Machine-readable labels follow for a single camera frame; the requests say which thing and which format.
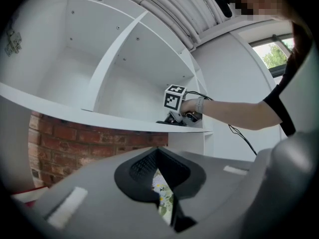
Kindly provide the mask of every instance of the white cabinet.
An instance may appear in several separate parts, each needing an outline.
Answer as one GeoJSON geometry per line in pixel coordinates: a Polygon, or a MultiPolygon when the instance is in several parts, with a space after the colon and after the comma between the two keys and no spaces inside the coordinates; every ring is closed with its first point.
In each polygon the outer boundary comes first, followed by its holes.
{"type": "MultiPolygon", "coordinates": [[[[156,123],[167,115],[162,105],[167,86],[203,92],[198,83],[203,79],[178,37],[136,3],[27,0],[12,27],[22,36],[22,49],[10,57],[0,54],[3,97],[30,110],[89,125],[211,131],[203,122],[195,127],[156,123]]],[[[0,45],[4,51],[5,34],[0,45]]]]}

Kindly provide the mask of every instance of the wire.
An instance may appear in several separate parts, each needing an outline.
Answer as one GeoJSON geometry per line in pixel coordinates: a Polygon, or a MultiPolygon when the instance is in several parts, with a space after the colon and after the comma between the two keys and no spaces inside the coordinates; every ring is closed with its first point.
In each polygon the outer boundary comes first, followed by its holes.
{"type": "MultiPolygon", "coordinates": [[[[201,93],[199,93],[199,92],[196,92],[196,91],[186,91],[186,94],[199,95],[199,96],[204,97],[205,99],[208,99],[208,100],[213,101],[212,98],[210,98],[210,97],[208,97],[208,96],[206,96],[206,95],[204,95],[204,94],[201,94],[201,93]]],[[[237,134],[237,135],[239,135],[241,138],[244,139],[244,141],[248,144],[248,146],[251,148],[251,150],[253,151],[253,153],[257,156],[257,153],[256,153],[255,149],[254,149],[253,146],[250,144],[250,142],[247,140],[247,138],[244,137],[244,135],[243,135],[237,128],[234,128],[234,127],[233,127],[232,125],[230,125],[230,124],[228,124],[228,126],[229,126],[230,131],[231,131],[233,134],[237,134]]]]}

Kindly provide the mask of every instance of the red brick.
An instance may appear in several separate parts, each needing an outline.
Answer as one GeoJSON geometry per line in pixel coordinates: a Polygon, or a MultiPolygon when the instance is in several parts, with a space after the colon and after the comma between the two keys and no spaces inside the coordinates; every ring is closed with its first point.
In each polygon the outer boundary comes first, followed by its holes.
{"type": "Polygon", "coordinates": [[[128,144],[129,145],[147,145],[148,144],[148,136],[147,135],[130,135],[128,136],[128,144]]]}
{"type": "Polygon", "coordinates": [[[164,132],[147,132],[149,135],[167,135],[167,133],[164,132]]]}
{"type": "Polygon", "coordinates": [[[75,156],[68,154],[54,153],[52,157],[52,162],[61,166],[76,167],[75,156]]]}
{"type": "Polygon", "coordinates": [[[138,134],[136,131],[115,129],[116,134],[138,134]]]}
{"type": "Polygon", "coordinates": [[[35,188],[39,188],[39,187],[44,186],[44,182],[39,180],[39,179],[36,179],[36,178],[33,178],[33,183],[34,183],[35,188]]]}
{"type": "Polygon", "coordinates": [[[39,171],[35,169],[31,169],[32,176],[35,178],[39,178],[39,171]]]}
{"type": "Polygon", "coordinates": [[[113,144],[114,137],[112,135],[102,134],[101,135],[101,143],[103,144],[113,144]]]}
{"type": "Polygon", "coordinates": [[[72,169],[70,167],[58,166],[50,163],[44,163],[42,166],[42,170],[48,173],[54,173],[59,175],[69,175],[72,173],[72,169]]]}
{"type": "Polygon", "coordinates": [[[166,146],[168,143],[168,135],[152,135],[148,136],[148,144],[155,146],[166,146]]]}
{"type": "Polygon", "coordinates": [[[49,160],[49,161],[51,160],[50,150],[44,149],[32,143],[28,144],[28,153],[30,156],[37,157],[38,159],[49,160]]]}
{"type": "Polygon", "coordinates": [[[41,162],[37,157],[29,156],[30,167],[41,170],[41,162]]]}
{"type": "Polygon", "coordinates": [[[56,138],[43,135],[41,145],[49,149],[66,152],[70,154],[87,155],[89,146],[74,142],[62,141],[56,138]]]}
{"type": "Polygon", "coordinates": [[[48,115],[43,115],[42,119],[44,121],[48,121],[50,123],[53,123],[54,125],[63,125],[63,126],[67,126],[67,127],[73,127],[73,128],[76,128],[76,129],[83,129],[83,128],[86,127],[83,124],[78,124],[78,123],[75,123],[75,122],[70,122],[70,121],[67,121],[67,120],[54,118],[54,117],[51,117],[51,116],[48,116],[48,115]]]}
{"type": "Polygon", "coordinates": [[[59,181],[63,180],[64,178],[63,177],[60,177],[60,176],[53,176],[53,182],[54,183],[58,183],[59,181]]]}
{"type": "Polygon", "coordinates": [[[102,135],[98,132],[80,131],[79,140],[87,143],[101,143],[102,135]]]}
{"type": "Polygon", "coordinates": [[[78,166],[81,167],[81,166],[87,165],[89,163],[98,161],[98,160],[100,160],[100,159],[95,158],[95,157],[82,157],[82,158],[79,158],[79,160],[78,160],[78,166]]]}
{"type": "Polygon", "coordinates": [[[113,146],[91,146],[91,154],[99,157],[111,157],[114,153],[113,146]]]}
{"type": "Polygon", "coordinates": [[[62,126],[62,125],[56,125],[54,127],[54,136],[61,139],[76,140],[76,129],[62,126]]]}
{"type": "Polygon", "coordinates": [[[128,136],[116,135],[114,136],[114,144],[116,145],[125,145],[128,143],[128,136]]]}
{"type": "Polygon", "coordinates": [[[53,175],[40,172],[40,180],[44,181],[45,183],[51,184],[53,182],[53,175]]]}
{"type": "Polygon", "coordinates": [[[116,154],[123,154],[132,150],[145,148],[145,146],[121,146],[116,148],[116,154]]]}
{"type": "Polygon", "coordinates": [[[39,118],[43,117],[43,114],[35,112],[35,111],[32,111],[31,114],[39,118]]]}
{"type": "Polygon", "coordinates": [[[39,145],[41,142],[40,133],[32,129],[29,129],[28,141],[39,145]]]}
{"type": "Polygon", "coordinates": [[[105,134],[116,134],[117,133],[116,129],[107,128],[107,127],[99,127],[99,126],[90,126],[88,130],[100,132],[100,133],[105,133],[105,134]]]}
{"type": "Polygon", "coordinates": [[[52,134],[52,124],[36,116],[30,117],[29,127],[42,133],[52,134]]]}

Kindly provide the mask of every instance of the sleeve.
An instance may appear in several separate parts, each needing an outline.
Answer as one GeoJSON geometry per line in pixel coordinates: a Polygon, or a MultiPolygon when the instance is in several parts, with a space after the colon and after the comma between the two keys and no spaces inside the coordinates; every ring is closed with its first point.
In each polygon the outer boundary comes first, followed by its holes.
{"type": "Polygon", "coordinates": [[[264,99],[264,102],[270,106],[271,109],[278,115],[282,123],[280,126],[287,136],[296,132],[294,124],[281,100],[279,94],[285,89],[287,84],[292,79],[293,75],[286,73],[283,75],[281,82],[271,91],[271,93],[264,99]]]}

